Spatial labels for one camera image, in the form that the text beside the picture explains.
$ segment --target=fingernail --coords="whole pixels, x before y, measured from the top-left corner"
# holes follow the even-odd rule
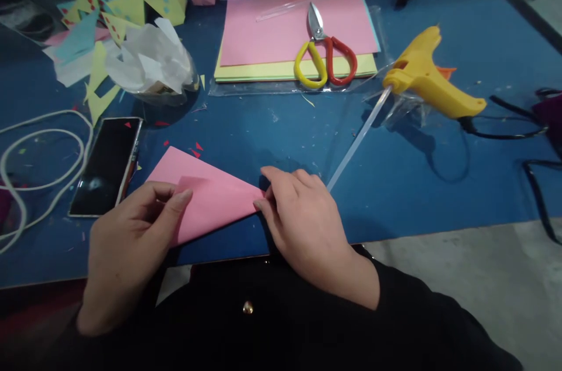
[[[178,194],[178,198],[182,201],[187,200],[189,197],[191,197],[191,195],[193,194],[193,190],[188,188],[185,191],[181,192],[180,194]]]

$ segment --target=scissors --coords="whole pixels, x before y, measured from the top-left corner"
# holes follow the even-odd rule
[[[330,78],[330,82],[337,86],[347,85],[351,82],[351,80],[353,80],[353,78],[355,77],[355,73],[357,72],[357,58],[355,57],[354,52],[348,46],[344,45],[335,37],[328,37],[324,33],[322,24],[323,23],[320,12],[318,11],[318,8],[316,8],[316,6],[311,2],[309,6],[309,28],[312,34],[312,39],[310,39],[309,42],[305,42],[303,47],[300,49],[299,54],[294,61],[294,74],[300,80],[300,82],[308,88],[319,89],[324,87],[324,84],[326,84],[326,82],[328,81],[328,77]],[[323,40],[326,45],[327,71],[315,45],[316,42],[321,40]],[[351,72],[345,78],[336,78],[334,76],[334,48],[339,50],[349,60],[349,69]],[[300,62],[302,61],[304,53],[307,49],[312,55],[312,61],[314,63],[314,66],[316,67],[316,70],[320,73],[320,81],[309,80],[300,71]]]

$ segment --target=hand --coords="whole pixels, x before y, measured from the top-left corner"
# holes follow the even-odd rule
[[[299,276],[372,310],[380,298],[375,266],[348,244],[338,207],[316,175],[262,168],[271,186],[255,205],[275,245]]]
[[[192,190],[174,194],[173,184],[147,182],[92,226],[88,283],[78,330],[107,333],[134,310],[166,257]]]

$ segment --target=white cable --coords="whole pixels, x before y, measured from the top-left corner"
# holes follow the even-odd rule
[[[79,113],[77,111],[72,111],[70,109],[67,109],[65,111],[57,111],[57,112],[53,112],[51,114],[38,116],[38,117],[30,119],[28,121],[20,122],[19,124],[12,125],[12,126],[9,126],[7,128],[4,128],[3,130],[0,130],[0,134],[2,134],[2,133],[5,133],[6,131],[10,131],[10,130],[15,129],[17,127],[21,127],[23,125],[38,122],[38,121],[41,121],[45,118],[49,118],[50,116],[61,115],[61,114],[76,114],[84,120],[84,122],[86,123],[86,125],[88,126],[88,128],[90,130],[90,134],[88,136],[88,142],[86,143],[86,146],[84,146],[84,143],[83,143],[82,139],[80,137],[78,137],[76,134],[74,134],[73,132],[70,132],[70,131],[67,131],[67,130],[64,130],[64,129],[59,129],[59,128],[50,128],[50,129],[46,129],[46,130],[36,131],[34,133],[26,135],[25,137],[20,138],[16,142],[12,143],[6,149],[6,151],[3,153],[2,157],[0,158],[0,177],[2,177],[2,181],[4,181],[4,184],[5,184],[5,186],[0,185],[0,188],[3,189],[3,190],[8,190],[10,192],[10,194],[12,195],[13,199],[18,204],[18,207],[21,211],[18,228],[13,232],[6,233],[4,235],[0,235],[0,241],[3,241],[4,239],[11,237],[11,240],[8,242],[8,244],[6,244],[6,246],[4,246],[3,248],[0,249],[0,254],[4,254],[19,239],[19,237],[22,235],[22,233],[24,232],[25,229],[28,229],[31,226],[36,225],[40,221],[45,219],[53,211],[54,207],[56,206],[60,197],[63,196],[64,192],[82,174],[82,172],[84,171],[84,168],[86,166],[86,161],[88,160],[88,152],[90,151],[90,145],[92,144],[92,137],[94,135],[94,128],[92,127],[92,124],[88,121],[88,118],[86,118],[84,115],[82,115],[81,113]],[[13,149],[15,149],[19,144],[23,143],[25,140],[28,140],[30,138],[33,138],[35,136],[38,136],[40,134],[47,133],[47,132],[65,133],[65,134],[70,135],[72,138],[74,138],[78,142],[78,145],[80,146],[80,153],[78,154],[78,158],[76,159],[76,162],[74,162],[72,167],[64,175],[62,175],[60,178],[54,180],[53,182],[51,182],[49,184],[41,185],[39,187],[14,188],[14,186],[12,185],[12,182],[10,181],[8,173],[6,172],[6,163],[8,161],[8,156],[13,151]],[[82,161],[82,166],[79,168],[78,172],[76,172],[74,177],[58,192],[58,194],[55,196],[55,198],[51,202],[51,205],[49,206],[47,211],[45,213],[43,213],[38,219],[35,219],[33,222],[28,224],[27,223],[27,221],[28,221],[28,209],[27,209],[25,203],[23,202],[22,198],[19,196],[18,191],[36,191],[36,190],[42,190],[44,188],[52,187],[52,186],[58,184],[59,182],[65,180],[74,171],[74,169],[76,169],[76,167],[78,166],[80,161]]]

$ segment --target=button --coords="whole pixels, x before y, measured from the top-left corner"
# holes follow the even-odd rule
[[[244,306],[242,307],[242,312],[244,314],[251,314],[253,313],[253,305],[250,301],[244,302]]]

